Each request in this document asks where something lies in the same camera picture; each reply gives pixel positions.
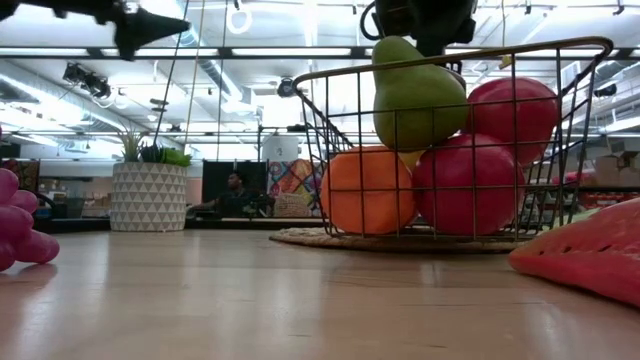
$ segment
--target plastic fruit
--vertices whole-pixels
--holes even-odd
[[[473,113],[469,114],[464,133],[483,134],[506,143],[551,140],[553,128],[558,124],[558,106],[556,99],[539,101],[520,101],[516,103],[517,129],[514,129],[513,103],[482,104],[484,102],[513,99],[513,79],[503,78],[489,81],[474,89],[469,95],[469,104]],[[543,83],[523,77],[515,78],[516,101],[535,98],[557,97]],[[547,148],[547,143],[523,144],[517,147],[517,159],[525,166],[539,159]],[[515,153],[515,147],[509,146]]]
[[[400,227],[408,225],[415,215],[409,170],[390,149],[383,146],[363,147],[364,190],[383,189],[363,193],[360,185],[359,149],[354,148],[341,153],[330,161],[329,169],[325,171],[322,178],[320,200],[323,211],[329,216],[331,223],[339,229],[349,233],[362,233],[362,197],[364,196],[364,232],[366,234],[387,234],[396,231],[398,223]],[[398,168],[397,185],[396,166]],[[329,199],[329,186],[331,186],[331,199]],[[396,188],[405,190],[399,191],[399,196],[396,196]]]
[[[50,262],[51,260],[55,259],[56,256],[58,256],[58,254],[60,253],[60,244],[58,243],[58,240],[56,240],[56,238],[54,238],[53,236],[47,236],[49,239],[47,256],[41,259],[38,262],[39,264],[46,264]]]
[[[29,236],[31,227],[33,227],[31,214],[15,206],[0,205],[1,239],[15,245]]]
[[[442,146],[467,147],[427,151],[413,171],[413,185],[416,188],[434,188],[435,177],[435,196],[433,190],[417,190],[416,205],[425,221],[445,234],[474,234],[473,190],[451,189],[473,185],[474,149],[476,186],[508,186],[476,189],[476,235],[495,233],[510,223],[515,216],[516,205],[521,203],[524,196],[524,189],[519,189],[517,193],[515,191],[514,184],[524,184],[524,175],[511,152],[499,145],[498,140],[488,136],[476,135],[475,144],[495,146],[471,148],[472,140],[471,135],[447,140]]]
[[[384,64],[423,57],[403,38],[388,36],[376,44],[372,58],[374,64]],[[376,85],[373,107],[377,111],[374,125],[380,141],[387,147],[404,152],[424,150],[464,126],[469,110],[465,106],[466,92],[444,68],[422,65],[376,71],[373,75]]]
[[[9,199],[8,204],[33,214],[38,208],[38,198],[30,191],[18,190]]]
[[[413,172],[422,154],[424,154],[423,150],[414,151],[410,153],[398,153],[398,156],[400,157],[400,159],[402,159],[402,162],[407,166],[407,169]]]
[[[28,263],[40,263],[47,258],[50,250],[49,235],[31,230],[29,238],[14,246],[16,260]]]
[[[16,174],[7,169],[0,169],[0,204],[6,204],[18,191],[19,180]]]
[[[0,241],[0,271],[5,271],[15,263],[13,246],[5,241]]]
[[[640,198],[547,231],[509,254],[525,274],[640,307]]]

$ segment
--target potted plant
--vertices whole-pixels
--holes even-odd
[[[111,230],[178,231],[184,229],[187,167],[181,151],[141,146],[144,134],[119,133],[124,162],[113,167]]]

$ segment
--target wire basket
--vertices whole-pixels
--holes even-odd
[[[593,51],[594,47],[598,48],[599,51],[596,55],[593,56],[590,61],[586,61],[583,66],[582,71],[578,72],[568,84],[563,84],[563,76],[561,75],[562,69],[566,66],[566,62],[563,61],[563,54],[566,49],[575,50],[585,49],[588,47],[591,51]],[[333,217],[328,216],[327,214],[331,214],[331,209],[324,208],[326,204],[322,204],[320,201],[321,192],[320,190],[316,194],[318,203],[321,205],[322,210],[322,221],[324,225],[324,232],[330,238],[339,238],[339,237],[348,237],[349,241],[353,241],[353,239],[362,239],[362,238],[375,238],[376,241],[379,241],[381,238],[393,238],[394,240],[403,240],[403,241],[445,241],[452,240],[454,242],[474,242],[474,243],[487,243],[487,242],[511,242],[518,243],[527,241],[533,238],[536,234],[541,231],[548,230],[557,224],[563,225],[567,221],[572,221],[573,209],[576,209],[576,199],[577,199],[577,183],[568,183],[564,180],[565,169],[567,167],[567,159],[569,158],[569,154],[575,154],[576,158],[575,162],[577,162],[577,175],[578,178],[582,173],[582,163],[585,160],[586,153],[586,139],[587,139],[587,131],[588,131],[588,123],[591,112],[591,98],[593,93],[593,83],[594,83],[594,74],[596,66],[606,58],[610,52],[612,51],[613,43],[611,40],[600,37],[588,37],[588,38],[577,38],[563,41],[555,41],[555,42],[546,42],[539,44],[531,44],[524,46],[514,46],[514,47],[506,47],[499,49],[487,49],[476,52],[468,52],[457,55],[447,55],[447,56],[438,56],[438,57],[430,57],[424,58],[415,61],[406,61],[406,62],[395,62],[395,63],[387,63],[381,65],[366,65],[366,66],[357,66],[346,69],[338,69],[338,70],[330,70],[330,71],[322,71],[316,73],[309,73],[303,76],[298,77],[294,81],[294,88],[297,91],[298,96],[302,99],[303,104],[303,115],[304,121],[306,124],[306,136],[307,143],[309,144],[309,156],[310,162],[314,167],[315,171],[320,170],[325,177],[322,181],[328,181],[329,184],[323,191],[328,191],[328,198],[333,199],[332,192],[358,192],[360,194],[360,210],[361,214],[357,216],[357,214],[353,214],[354,217],[359,218],[361,221],[360,231],[357,232],[345,232],[334,223]],[[518,99],[516,96],[516,79],[519,77],[518,73],[518,65],[521,62],[524,62],[527,54],[533,57],[535,54],[540,54],[541,52],[550,53],[550,58],[554,62],[554,71],[553,76],[556,81],[556,89],[560,89],[560,91],[554,91],[553,96],[548,97],[536,97],[536,98],[526,98],[526,99]],[[557,109],[557,113],[554,112],[554,119],[557,115],[557,124],[553,130],[553,134],[551,139],[544,141],[535,141],[535,142],[523,142],[518,141],[518,136],[514,136],[514,140],[512,142],[501,142],[499,145],[487,145],[482,143],[476,143],[476,136],[471,136],[472,143],[461,146],[443,146],[440,143],[436,145],[431,145],[429,147],[424,148],[414,148],[412,151],[424,150],[426,152],[434,154],[430,158],[433,161],[432,169],[433,173],[439,169],[436,164],[436,158],[438,158],[439,152],[451,150],[452,148],[466,148],[471,149],[473,161],[472,161],[472,181],[470,184],[466,184],[464,186],[458,186],[455,189],[458,191],[466,191],[471,196],[469,197],[469,202],[472,204],[462,204],[460,206],[470,206],[471,211],[473,212],[473,230],[467,231],[466,233],[460,234],[450,231],[442,231],[441,226],[438,225],[439,219],[441,217],[438,215],[438,194],[444,194],[445,191],[452,190],[451,187],[439,187],[438,181],[436,181],[436,175],[433,176],[434,179],[431,182],[432,185],[429,187],[416,187],[415,184],[413,186],[401,186],[398,180],[399,172],[403,171],[401,169],[401,165],[390,166],[388,169],[389,172],[395,173],[395,186],[393,188],[384,188],[384,189],[371,189],[366,188],[364,185],[364,172],[363,172],[363,156],[367,156],[368,153],[375,151],[363,151],[363,138],[372,135],[370,131],[365,129],[365,125],[367,124],[363,120],[367,120],[372,118],[376,113],[374,110],[368,110],[367,104],[363,101],[363,79],[367,76],[367,73],[375,73],[379,71],[387,71],[392,69],[401,69],[401,68],[410,68],[414,66],[422,66],[427,64],[454,64],[458,65],[458,71],[461,71],[459,65],[469,60],[484,60],[484,59],[500,59],[510,57],[512,63],[509,66],[510,71],[510,81],[511,81],[511,89],[513,90],[513,96],[509,100],[505,101],[496,101],[496,102],[484,102],[484,103],[469,103],[459,106],[465,106],[469,108],[469,120],[471,128],[475,128],[475,118],[474,115],[476,111],[474,108],[477,108],[479,105],[491,105],[491,104],[511,104],[510,108],[513,109],[513,131],[517,133],[517,112],[516,107],[520,106],[520,104],[528,101],[554,101],[554,104],[557,104],[555,107]],[[333,91],[337,91],[340,85],[335,85],[334,79],[339,77],[350,77],[352,79],[351,84],[353,88],[350,88],[348,92],[343,92],[345,94],[351,94],[355,98],[352,99],[350,105],[357,105],[355,111],[344,111],[348,106],[344,106],[345,104],[338,104],[338,106],[334,106],[330,104],[330,99],[335,99],[336,97],[329,96]],[[588,89],[584,91],[580,85],[584,84],[582,81],[589,79]],[[310,99],[303,93],[301,87],[305,85],[306,87],[316,87],[322,88],[324,87],[324,94],[316,91],[310,93],[311,97],[315,97]],[[425,110],[431,111],[435,127],[435,123],[437,119],[434,115],[439,109],[438,107],[433,108],[420,108],[420,109],[395,109],[389,111],[393,115],[393,137],[396,140],[398,139],[398,114],[402,111],[414,111],[414,110]],[[584,118],[584,126],[580,132],[572,133],[574,119],[577,116],[583,116]],[[352,136],[349,136],[346,132],[340,131],[340,129],[336,126],[339,122],[345,123],[345,119],[352,119],[351,121],[357,122],[357,131],[353,132]],[[478,164],[476,162],[477,154],[480,153],[480,149],[484,146],[502,146],[502,147],[510,147],[513,149],[514,157],[518,156],[518,149],[520,146],[531,146],[531,145],[540,145],[543,146],[546,150],[542,158],[538,158],[538,160],[532,162],[529,165],[522,167],[522,174],[524,174],[524,181],[519,182],[518,178],[518,170],[517,164],[516,170],[514,170],[514,181],[513,184],[510,185],[479,185],[476,180],[476,173],[478,171]],[[332,176],[330,174],[332,169],[332,162],[335,161],[336,156],[343,155],[344,152],[354,151],[352,155],[359,157],[359,166],[360,166],[360,187],[356,189],[337,189],[332,188],[331,181]],[[387,149],[384,151],[395,152],[397,155],[397,150]],[[561,179],[559,183],[554,183],[552,181],[553,178]],[[322,185],[316,182],[316,189],[321,189]],[[481,220],[481,214],[479,214],[480,210],[476,206],[476,202],[479,201],[479,196],[486,191],[491,191],[492,189],[505,189],[509,188],[509,191],[512,191],[513,196],[513,219],[510,222],[507,222],[506,225],[501,226],[498,231],[491,232],[489,234],[482,233],[478,231],[478,222]],[[371,234],[366,229],[367,226],[365,224],[367,220],[367,216],[365,216],[366,210],[366,201],[365,198],[368,196],[367,194],[371,192],[382,192],[387,191],[395,194],[396,206],[395,209],[388,209],[389,211],[395,211],[395,219],[397,221],[397,226],[395,230],[391,233],[387,234]],[[433,209],[431,213],[430,219],[426,219],[426,221],[414,220],[409,225],[403,226],[400,223],[401,217],[401,204],[399,203],[399,198],[401,194],[404,192],[411,192],[412,194],[433,194]]]

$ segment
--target green pear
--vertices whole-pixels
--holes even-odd
[[[372,57],[376,65],[423,58],[397,36],[380,40]],[[374,125],[387,147],[405,152],[426,149],[464,127],[469,112],[466,91],[461,79],[448,70],[421,65],[377,70],[373,76]]]

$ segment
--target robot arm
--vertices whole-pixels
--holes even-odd
[[[452,43],[473,40],[477,0],[375,0],[362,14],[362,33],[370,40],[382,36],[411,35],[423,56],[437,56]],[[364,18],[371,8],[380,36],[373,37],[364,29]]]
[[[187,21],[152,14],[143,8],[132,11],[125,0],[0,0],[0,21],[12,16],[21,3],[50,8],[59,18],[73,12],[93,16],[99,25],[113,22],[120,57],[129,61],[143,45],[191,27]]]

